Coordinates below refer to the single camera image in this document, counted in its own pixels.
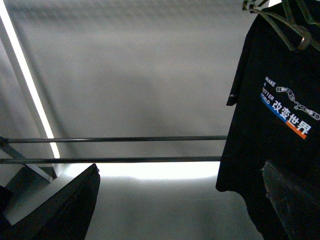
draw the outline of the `black fabric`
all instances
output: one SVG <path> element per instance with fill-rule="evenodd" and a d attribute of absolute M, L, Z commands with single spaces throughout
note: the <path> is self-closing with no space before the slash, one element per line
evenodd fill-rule
<path fill-rule="evenodd" d="M 320 187 L 267 161 L 263 179 L 269 198 L 292 240 L 320 239 Z"/>
<path fill-rule="evenodd" d="M 304 2 L 320 22 L 320 2 Z M 320 41 L 320 28 L 306 23 L 295 0 L 289 4 L 297 24 Z M 264 11 L 286 17 L 281 4 Z M 301 38 L 274 21 L 298 46 Z M 266 201 L 262 168 L 272 160 L 302 179 L 312 183 L 319 179 L 314 166 L 320 155 L 320 51 L 311 45 L 303 51 L 290 51 L 269 23 L 257 16 L 247 34 L 227 102 L 228 106 L 234 104 L 216 189 L 241 194 L 265 239 L 288 239 Z"/>
<path fill-rule="evenodd" d="M 91 165 L 25 218 L 2 232 L 5 240 L 84 240 L 95 210 L 100 176 Z"/>
<path fill-rule="evenodd" d="M 3 215 L 11 197 L 12 192 L 3 186 L 0 186 L 0 232 L 11 227 L 11 224 Z"/>
<path fill-rule="evenodd" d="M 0 186 L 0 213 L 4 212 L 11 197 L 12 197 L 12 192 L 3 186 Z"/>

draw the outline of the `metal frame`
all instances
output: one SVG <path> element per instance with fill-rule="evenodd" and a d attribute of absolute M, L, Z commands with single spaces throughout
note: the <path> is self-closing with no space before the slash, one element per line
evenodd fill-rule
<path fill-rule="evenodd" d="M 11 158 L 0 159 L 0 164 L 71 164 L 71 163 L 164 163 L 164 162 L 219 162 L 220 156 L 175 157 L 109 157 L 109 158 L 25 158 L 9 144 L 35 143 L 101 143 L 101 142 L 168 142 L 226 140 L 227 136 L 151 136 L 151 137 L 94 137 L 94 138 L 18 138 L 0 137 L 0 149 Z"/>
<path fill-rule="evenodd" d="M 14 160 L 20 161 L 19 164 L 23 164 L 27 168 L 33 170 L 35 173 L 37 173 L 39 176 L 47 180 L 49 183 L 51 183 L 54 180 L 52 176 L 48 175 L 46 172 L 44 172 L 42 169 L 40 169 L 38 166 L 36 166 L 32 162 L 28 161 L 28 159 L 25 158 L 20 152 L 18 152 L 9 144 L 7 144 L 6 139 L 1 136 L 0 136 L 0 150 L 5 152 L 9 156 L 13 157 Z"/>

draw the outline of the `horizontal bar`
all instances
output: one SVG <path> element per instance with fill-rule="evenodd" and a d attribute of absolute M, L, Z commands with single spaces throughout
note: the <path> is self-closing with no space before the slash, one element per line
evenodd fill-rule
<path fill-rule="evenodd" d="M 177 163 L 219 162 L 221 156 L 165 156 L 165 157 L 111 157 L 111 158 L 3 158 L 0 164 L 97 164 L 97 163 Z"/>
<path fill-rule="evenodd" d="M 163 142 L 226 140 L 227 136 L 138 136 L 138 137 L 93 137 L 93 138 L 21 138 L 5 139 L 7 144 L 35 143 L 89 143 L 89 142 Z"/>

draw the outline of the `metal bracket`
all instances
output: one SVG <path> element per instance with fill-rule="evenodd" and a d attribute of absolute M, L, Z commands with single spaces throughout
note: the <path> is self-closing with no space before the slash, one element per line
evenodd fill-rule
<path fill-rule="evenodd" d="M 9 156 L 13 157 L 14 159 L 26 159 L 20 152 L 15 150 L 13 147 L 11 147 L 8 144 L 8 139 L 0 136 L 0 150 L 2 150 L 4 153 L 8 154 Z M 35 173 L 37 173 L 40 177 L 47 180 L 49 183 L 52 183 L 54 180 L 52 176 L 48 175 L 46 172 L 41 170 L 37 165 L 35 164 L 25 164 L 23 165 L 31 170 L 33 170 Z"/>

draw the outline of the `metal hanger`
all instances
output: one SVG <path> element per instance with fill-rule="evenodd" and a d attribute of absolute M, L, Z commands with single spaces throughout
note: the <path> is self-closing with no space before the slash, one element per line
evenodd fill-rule
<path fill-rule="evenodd" d="M 242 4 L 242 10 L 243 11 L 250 11 L 250 13 L 260 14 L 272 26 L 272 28 L 276 31 L 276 33 L 280 36 L 280 38 L 284 41 L 284 43 L 287 45 L 287 47 L 291 51 L 294 51 L 297 49 L 304 50 L 309 45 L 312 45 L 315 49 L 320 51 L 320 43 L 312 38 L 312 35 L 304 26 L 296 24 L 288 0 L 282 0 L 282 6 L 283 6 L 283 10 L 285 12 L 286 18 L 284 18 L 278 14 L 275 14 L 273 12 L 260 11 L 258 9 L 255 9 L 257 7 L 258 8 L 262 7 L 267 2 L 266 0 L 263 0 L 258 5 L 255 4 L 255 2 L 256 2 L 256 0 L 252 0 L 252 1 L 245 0 Z M 320 27 L 320 23 L 316 22 L 313 19 L 305 2 L 303 0 L 296 0 L 296 2 L 297 2 L 298 6 L 303 14 L 305 21 L 308 24 L 312 24 L 312 25 L 316 25 L 316 26 Z M 277 24 L 269 16 L 284 23 L 289 28 L 291 28 L 295 33 L 297 33 L 299 36 L 301 36 L 302 39 L 301 39 L 300 44 L 297 47 L 294 47 L 293 44 L 289 41 L 289 39 L 285 36 L 285 34 L 277 26 Z"/>

